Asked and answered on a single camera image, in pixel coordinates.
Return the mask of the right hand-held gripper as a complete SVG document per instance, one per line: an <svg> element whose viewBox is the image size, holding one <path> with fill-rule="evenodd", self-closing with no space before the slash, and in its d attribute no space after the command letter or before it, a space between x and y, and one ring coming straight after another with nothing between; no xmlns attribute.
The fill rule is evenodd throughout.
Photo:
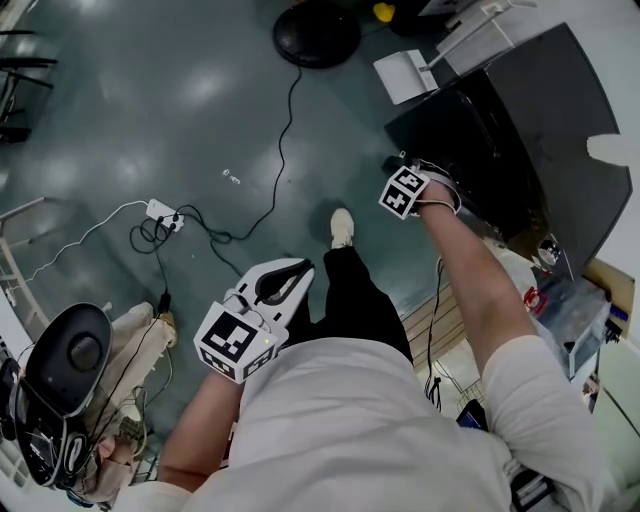
<svg viewBox="0 0 640 512"><path fill-rule="evenodd" d="M449 190L450 202L421 198L424 190L434 183ZM434 163L418 159L415 163L402 163L391 172L378 204L401 220L418 216L419 209L427 205L442 205L457 215L460 210L460 195L448 171Z"/></svg>

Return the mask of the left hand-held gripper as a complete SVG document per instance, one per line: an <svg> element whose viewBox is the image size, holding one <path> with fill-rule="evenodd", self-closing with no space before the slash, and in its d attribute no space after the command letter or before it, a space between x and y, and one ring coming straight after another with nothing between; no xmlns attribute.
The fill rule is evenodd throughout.
<svg viewBox="0 0 640 512"><path fill-rule="evenodd" d="M199 359L236 384L273 360L314 280L311 261L281 258L251 267L213 302L194 336Z"/></svg>

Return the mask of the black washing machine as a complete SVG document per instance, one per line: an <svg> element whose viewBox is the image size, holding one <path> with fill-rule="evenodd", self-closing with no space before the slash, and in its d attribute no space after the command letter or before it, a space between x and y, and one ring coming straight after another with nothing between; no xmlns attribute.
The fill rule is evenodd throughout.
<svg viewBox="0 0 640 512"><path fill-rule="evenodd" d="M469 96L504 151L477 214L494 235L550 271L580 276L615 227L633 191L625 166L592 158L588 140L618 125L599 78L566 24L484 62L439 90ZM560 256L546 265L538 247L553 240Z"/></svg>

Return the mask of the person's left forearm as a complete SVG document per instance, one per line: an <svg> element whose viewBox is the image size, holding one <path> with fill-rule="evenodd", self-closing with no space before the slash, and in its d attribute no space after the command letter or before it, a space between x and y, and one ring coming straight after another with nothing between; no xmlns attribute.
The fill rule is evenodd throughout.
<svg viewBox="0 0 640 512"><path fill-rule="evenodd" d="M164 444L158 480L196 491L223 461L244 387L209 374Z"/></svg>

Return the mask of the person's right forearm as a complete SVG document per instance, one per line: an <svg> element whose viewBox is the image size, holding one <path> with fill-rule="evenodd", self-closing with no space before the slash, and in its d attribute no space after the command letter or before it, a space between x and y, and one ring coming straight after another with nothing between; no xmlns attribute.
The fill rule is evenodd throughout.
<svg viewBox="0 0 640 512"><path fill-rule="evenodd" d="M448 273L473 351L484 369L507 342L534 335L518 290L487 246L453 211L448 189L431 182L422 192L419 215L435 240Z"/></svg>

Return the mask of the person's black trousers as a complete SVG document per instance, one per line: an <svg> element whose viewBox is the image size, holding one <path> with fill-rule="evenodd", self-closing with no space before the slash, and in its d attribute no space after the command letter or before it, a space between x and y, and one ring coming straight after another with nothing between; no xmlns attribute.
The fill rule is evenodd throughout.
<svg viewBox="0 0 640 512"><path fill-rule="evenodd" d="M411 359L409 341L389 296L370 277L352 246L324 255L329 280L325 316L310 328L310 338L342 337L376 341Z"/></svg>

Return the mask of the person's white shoe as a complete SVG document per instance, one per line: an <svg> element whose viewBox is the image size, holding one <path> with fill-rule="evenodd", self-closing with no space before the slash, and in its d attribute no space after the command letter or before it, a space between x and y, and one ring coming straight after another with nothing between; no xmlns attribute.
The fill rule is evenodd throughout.
<svg viewBox="0 0 640 512"><path fill-rule="evenodd" d="M331 248L351 247L355 234L355 224L346 208L336 209L330 219Z"/></svg>

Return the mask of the flat white board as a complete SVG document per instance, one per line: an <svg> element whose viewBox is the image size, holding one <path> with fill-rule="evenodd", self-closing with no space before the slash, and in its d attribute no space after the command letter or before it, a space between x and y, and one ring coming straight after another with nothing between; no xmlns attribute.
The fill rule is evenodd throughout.
<svg viewBox="0 0 640 512"><path fill-rule="evenodd" d="M400 51L373 63L393 105L438 89L433 73L418 49Z"/></svg>

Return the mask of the striped wooden mat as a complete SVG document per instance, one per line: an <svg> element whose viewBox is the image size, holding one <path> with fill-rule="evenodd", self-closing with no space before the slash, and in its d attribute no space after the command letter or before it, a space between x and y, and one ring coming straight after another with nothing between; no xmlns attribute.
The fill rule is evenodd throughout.
<svg viewBox="0 0 640 512"><path fill-rule="evenodd" d="M435 305L436 297L432 297L402 319L416 372L428 367L427 352L434 362L466 339L460 309L450 285L440 291L437 311Z"/></svg>

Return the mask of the white power strip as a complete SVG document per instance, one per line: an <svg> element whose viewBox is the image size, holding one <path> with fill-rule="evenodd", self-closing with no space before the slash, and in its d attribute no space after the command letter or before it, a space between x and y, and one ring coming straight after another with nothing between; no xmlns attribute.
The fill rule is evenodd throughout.
<svg viewBox="0 0 640 512"><path fill-rule="evenodd" d="M157 199L148 201L146 215L171 232L178 232L184 226L184 215Z"/></svg>

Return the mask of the person in white shirt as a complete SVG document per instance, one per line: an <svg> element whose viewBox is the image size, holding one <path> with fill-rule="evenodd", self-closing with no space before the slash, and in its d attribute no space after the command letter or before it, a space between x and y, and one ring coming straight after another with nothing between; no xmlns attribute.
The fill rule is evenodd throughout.
<svg viewBox="0 0 640 512"><path fill-rule="evenodd" d="M507 342L482 378L488 426L465 428L387 345L288 348L247 380L226 469L192 492L128 487L114 512L509 512L520 468L549 478L571 512L599 512L593 418L546 342Z"/></svg>

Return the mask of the beige cloth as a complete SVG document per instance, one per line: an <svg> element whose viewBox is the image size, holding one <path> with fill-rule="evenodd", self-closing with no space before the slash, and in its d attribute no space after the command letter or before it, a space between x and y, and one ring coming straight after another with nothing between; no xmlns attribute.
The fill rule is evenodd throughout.
<svg viewBox="0 0 640 512"><path fill-rule="evenodd" d="M111 503L131 483L148 441L145 381L175 344L177 331L165 314L144 302L112 323L104 373L84 415L89 456L75 490L90 503Z"/></svg>

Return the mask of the white plastic shopping bag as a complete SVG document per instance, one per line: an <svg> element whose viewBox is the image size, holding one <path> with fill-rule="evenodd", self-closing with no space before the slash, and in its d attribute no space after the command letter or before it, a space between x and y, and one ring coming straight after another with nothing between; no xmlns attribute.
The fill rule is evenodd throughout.
<svg viewBox="0 0 640 512"><path fill-rule="evenodd" d="M532 264L506 248L493 248L493 252L514 283L526 308L538 312L544 299L539 293Z"/></svg>

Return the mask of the white box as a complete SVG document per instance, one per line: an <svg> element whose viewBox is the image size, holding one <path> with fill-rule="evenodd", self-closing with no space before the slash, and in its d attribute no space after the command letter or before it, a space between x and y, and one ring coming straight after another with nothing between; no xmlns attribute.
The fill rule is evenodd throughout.
<svg viewBox="0 0 640 512"><path fill-rule="evenodd" d="M438 44L431 66L445 61L461 76L513 48L515 43L498 23L513 7L510 0L481 0L467 7L450 22L451 32Z"/></svg>

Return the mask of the black bin with yellow lid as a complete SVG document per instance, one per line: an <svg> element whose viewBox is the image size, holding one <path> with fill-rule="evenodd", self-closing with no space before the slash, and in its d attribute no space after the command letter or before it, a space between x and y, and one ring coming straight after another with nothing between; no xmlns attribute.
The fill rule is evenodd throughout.
<svg viewBox="0 0 640 512"><path fill-rule="evenodd" d="M373 14L396 35L443 29L455 12L448 0L376 0Z"/></svg>

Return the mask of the black standing fan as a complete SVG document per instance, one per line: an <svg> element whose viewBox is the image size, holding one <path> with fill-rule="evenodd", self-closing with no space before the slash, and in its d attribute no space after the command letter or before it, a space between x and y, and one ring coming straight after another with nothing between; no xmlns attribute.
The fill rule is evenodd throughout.
<svg viewBox="0 0 640 512"><path fill-rule="evenodd" d="M307 69L345 62L358 48L361 30L355 15L330 0L305 0L283 12L272 30L278 54Z"/></svg>

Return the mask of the clear plastic wrapped box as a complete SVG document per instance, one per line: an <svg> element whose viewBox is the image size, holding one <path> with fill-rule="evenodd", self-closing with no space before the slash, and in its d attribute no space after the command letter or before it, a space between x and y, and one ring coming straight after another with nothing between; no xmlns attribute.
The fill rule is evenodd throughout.
<svg viewBox="0 0 640 512"><path fill-rule="evenodd" d="M572 380L605 341L610 302L602 288L584 277L571 280L542 274L537 285L546 302L532 316Z"/></svg>

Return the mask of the grey oval device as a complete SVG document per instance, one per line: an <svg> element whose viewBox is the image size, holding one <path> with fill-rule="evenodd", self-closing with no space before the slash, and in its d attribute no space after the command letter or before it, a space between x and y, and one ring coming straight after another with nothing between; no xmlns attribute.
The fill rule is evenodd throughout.
<svg viewBox="0 0 640 512"><path fill-rule="evenodd" d="M111 344L112 324L102 309L74 304L36 342L26 363L26 382L60 415L76 415L103 375Z"/></svg>

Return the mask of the phone with blue screen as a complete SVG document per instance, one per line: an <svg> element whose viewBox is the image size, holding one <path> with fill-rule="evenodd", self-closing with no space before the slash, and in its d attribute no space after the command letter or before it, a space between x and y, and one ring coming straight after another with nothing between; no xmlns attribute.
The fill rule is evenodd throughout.
<svg viewBox="0 0 640 512"><path fill-rule="evenodd" d="M456 419L459 426L488 431L488 423L484 408L476 399L471 399Z"/></svg>

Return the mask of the black chairs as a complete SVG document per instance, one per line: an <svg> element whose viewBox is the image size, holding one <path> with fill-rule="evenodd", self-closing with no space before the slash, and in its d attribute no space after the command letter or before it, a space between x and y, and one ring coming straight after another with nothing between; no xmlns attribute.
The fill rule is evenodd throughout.
<svg viewBox="0 0 640 512"><path fill-rule="evenodd" d="M32 30L0 30L0 144L21 144L44 111L54 84L49 81L56 59L21 52L33 43Z"/></svg>

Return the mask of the grey metal frame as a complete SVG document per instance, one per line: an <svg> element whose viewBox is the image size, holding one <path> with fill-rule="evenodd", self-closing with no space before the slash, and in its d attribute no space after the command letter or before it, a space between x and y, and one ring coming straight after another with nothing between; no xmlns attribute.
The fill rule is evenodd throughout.
<svg viewBox="0 0 640 512"><path fill-rule="evenodd" d="M10 245L5 236L5 230L12 219L28 212L46 201L47 198L42 196L0 214L0 259L3 259L9 267L9 273L3 274L1 272L2 268L0 265L0 290L3 292L4 297L8 300L13 310L16 310L18 306L18 301L14 294L15 291L19 293L20 298L26 300L26 303L28 304L27 315L24 318L18 317L25 327L29 327L35 320L37 320L43 327L47 327L49 325L49 319L30 290L27 279L24 277L13 255L14 248L29 245L32 243L33 239L24 239Z"/></svg>

